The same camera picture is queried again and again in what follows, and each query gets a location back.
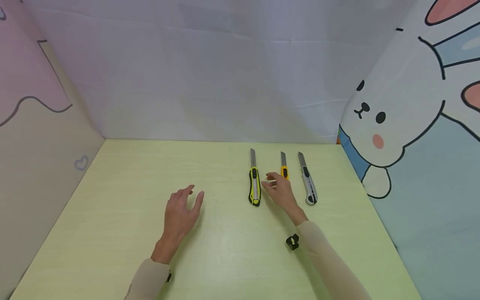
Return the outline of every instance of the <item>metal blade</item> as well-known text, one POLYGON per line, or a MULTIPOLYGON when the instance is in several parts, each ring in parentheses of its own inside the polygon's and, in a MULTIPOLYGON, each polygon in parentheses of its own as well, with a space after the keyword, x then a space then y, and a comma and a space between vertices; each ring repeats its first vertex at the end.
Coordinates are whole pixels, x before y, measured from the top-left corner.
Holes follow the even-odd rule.
POLYGON ((250 148, 250 161, 252 168, 257 166, 257 158, 255 157, 255 150, 250 148))
POLYGON ((285 153, 280 152, 280 156, 282 157, 282 166, 287 165, 287 157, 285 156, 285 153))
POLYGON ((300 166, 306 167, 307 163, 305 162, 305 158, 303 157, 303 153, 299 152, 299 161, 300 161, 300 166))

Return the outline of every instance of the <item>cartoon wallpaper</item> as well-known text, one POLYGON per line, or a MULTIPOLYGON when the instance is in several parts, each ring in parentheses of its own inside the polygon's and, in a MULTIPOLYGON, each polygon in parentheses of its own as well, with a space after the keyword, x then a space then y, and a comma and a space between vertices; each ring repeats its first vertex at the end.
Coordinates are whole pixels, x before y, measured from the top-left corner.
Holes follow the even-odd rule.
POLYGON ((8 299, 103 143, 18 0, 0 0, 0 299, 8 299))
POLYGON ((424 299, 480 288, 480 1, 418 1, 339 130, 424 299))

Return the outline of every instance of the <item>tabletop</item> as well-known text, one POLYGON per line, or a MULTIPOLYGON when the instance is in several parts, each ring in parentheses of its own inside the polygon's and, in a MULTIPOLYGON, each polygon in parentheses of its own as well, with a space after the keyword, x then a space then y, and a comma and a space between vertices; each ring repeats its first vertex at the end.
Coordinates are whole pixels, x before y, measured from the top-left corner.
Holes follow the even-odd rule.
POLYGON ((287 154, 299 205, 373 299, 420 299, 339 145, 106 140, 12 300, 122 299, 163 229, 172 192, 205 191, 201 216, 175 256, 161 299, 329 299, 285 213, 248 201, 250 148, 259 172, 287 154), (297 152, 319 201, 308 206, 297 152))

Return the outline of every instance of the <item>knife handle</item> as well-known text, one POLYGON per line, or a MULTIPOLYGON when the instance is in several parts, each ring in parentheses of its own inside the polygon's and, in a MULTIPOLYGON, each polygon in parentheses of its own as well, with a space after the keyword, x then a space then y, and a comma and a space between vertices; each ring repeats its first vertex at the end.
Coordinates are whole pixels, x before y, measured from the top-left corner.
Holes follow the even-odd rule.
POLYGON ((248 175, 250 178, 250 193, 248 200, 253 206, 260 206, 260 198, 262 197, 262 191, 260 190, 260 177, 258 176, 257 167, 252 167, 248 175))
POLYGON ((307 198, 305 199, 305 202, 308 205, 315 205, 318 201, 317 189, 315 188, 312 176, 310 175, 307 167, 302 167, 301 176, 303 178, 303 183, 305 184, 305 190, 307 191, 307 198))
POLYGON ((282 166, 281 170, 280 170, 280 174, 282 174, 282 176, 286 179, 286 180, 289 180, 288 178, 288 168, 287 166, 282 166))

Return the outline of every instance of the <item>beige sleeve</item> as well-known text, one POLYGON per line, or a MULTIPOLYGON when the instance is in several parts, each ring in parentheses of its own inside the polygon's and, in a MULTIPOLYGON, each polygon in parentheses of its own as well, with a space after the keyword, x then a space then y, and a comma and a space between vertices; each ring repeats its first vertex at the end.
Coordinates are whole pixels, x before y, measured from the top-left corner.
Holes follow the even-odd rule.
POLYGON ((307 252, 332 300, 370 300, 362 283, 311 221, 297 226, 300 247, 307 252))
POLYGON ((167 281, 170 266, 145 259, 138 267, 124 300, 155 300, 167 281))

